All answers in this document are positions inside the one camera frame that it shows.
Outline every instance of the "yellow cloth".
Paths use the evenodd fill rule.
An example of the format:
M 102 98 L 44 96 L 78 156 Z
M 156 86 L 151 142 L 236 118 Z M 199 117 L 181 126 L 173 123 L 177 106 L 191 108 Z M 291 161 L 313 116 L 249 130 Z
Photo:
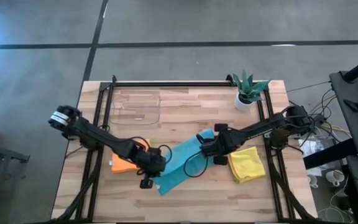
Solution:
M 256 147 L 232 152 L 229 155 L 229 164 L 235 181 L 239 184 L 266 174 Z

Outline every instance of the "white cup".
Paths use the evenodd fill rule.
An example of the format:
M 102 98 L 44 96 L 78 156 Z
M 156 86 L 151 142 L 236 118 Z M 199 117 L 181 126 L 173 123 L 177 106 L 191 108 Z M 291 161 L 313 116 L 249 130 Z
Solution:
M 310 187 L 312 187 L 314 189 L 318 188 L 317 177 L 315 175 L 308 174 L 308 179 L 309 179 Z
M 338 187 L 339 184 L 345 180 L 345 175 L 343 175 L 340 170 L 332 170 L 326 173 L 326 178 L 333 183 L 335 187 Z

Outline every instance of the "concrete floor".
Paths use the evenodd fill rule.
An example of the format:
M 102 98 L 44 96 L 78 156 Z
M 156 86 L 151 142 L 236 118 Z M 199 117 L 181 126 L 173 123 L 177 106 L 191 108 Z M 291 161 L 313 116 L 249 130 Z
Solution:
M 90 44 L 102 0 L 0 0 L 0 44 Z M 358 40 L 358 0 L 110 0 L 100 43 Z M 0 50 L 0 145 L 30 154 L 13 164 L 0 223 L 48 220 L 67 142 L 47 124 L 76 105 L 89 49 Z M 358 63 L 358 45 L 98 49 L 90 80 L 222 80 L 243 68 L 287 90 L 328 81 Z M 288 94 L 310 110 L 329 84 Z M 331 124 L 346 128 L 336 101 Z M 318 209 L 324 194 L 314 194 Z

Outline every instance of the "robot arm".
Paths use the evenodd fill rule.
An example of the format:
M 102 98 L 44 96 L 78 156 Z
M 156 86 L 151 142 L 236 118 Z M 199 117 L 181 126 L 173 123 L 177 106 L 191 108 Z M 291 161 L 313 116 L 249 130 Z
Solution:
M 165 169 L 165 158 L 161 156 L 159 148 L 149 148 L 133 139 L 119 139 L 108 132 L 92 125 L 81 116 L 81 112 L 71 106 L 59 106 L 49 119 L 51 127 L 62 132 L 65 138 L 77 136 L 82 146 L 92 149 L 103 145 L 110 147 L 120 158 L 127 160 L 145 174 L 141 181 L 142 189 L 152 187 L 150 178 L 158 177 Z
M 219 132 L 213 139 L 203 139 L 197 135 L 201 143 L 201 152 L 205 157 L 214 157 L 214 163 L 227 164 L 225 155 L 240 148 L 246 140 L 270 132 L 270 143 L 279 148 L 288 144 L 291 134 L 305 134 L 310 131 L 312 121 L 302 106 L 290 106 L 271 118 L 255 123 L 244 129 L 230 128 L 227 124 L 215 124 L 215 131 Z

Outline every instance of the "teal cloth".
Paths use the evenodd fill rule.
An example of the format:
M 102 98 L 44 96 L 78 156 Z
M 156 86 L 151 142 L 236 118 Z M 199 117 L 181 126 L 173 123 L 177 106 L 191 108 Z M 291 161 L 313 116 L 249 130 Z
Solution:
M 214 132 L 212 129 L 204 130 L 200 133 L 203 138 L 214 138 Z M 185 171 L 183 171 L 183 165 L 185 161 L 194 153 L 200 151 L 201 143 L 197 140 L 196 136 L 193 138 L 175 146 L 172 149 L 172 159 L 165 167 L 164 172 L 160 177 L 154 178 L 154 183 L 160 195 L 165 195 L 172 188 L 189 178 Z M 169 153 L 164 155 L 168 160 Z M 197 175 L 205 168 L 206 159 L 199 153 L 186 163 L 186 172 L 189 175 Z M 208 159 L 208 167 L 213 165 L 213 158 Z

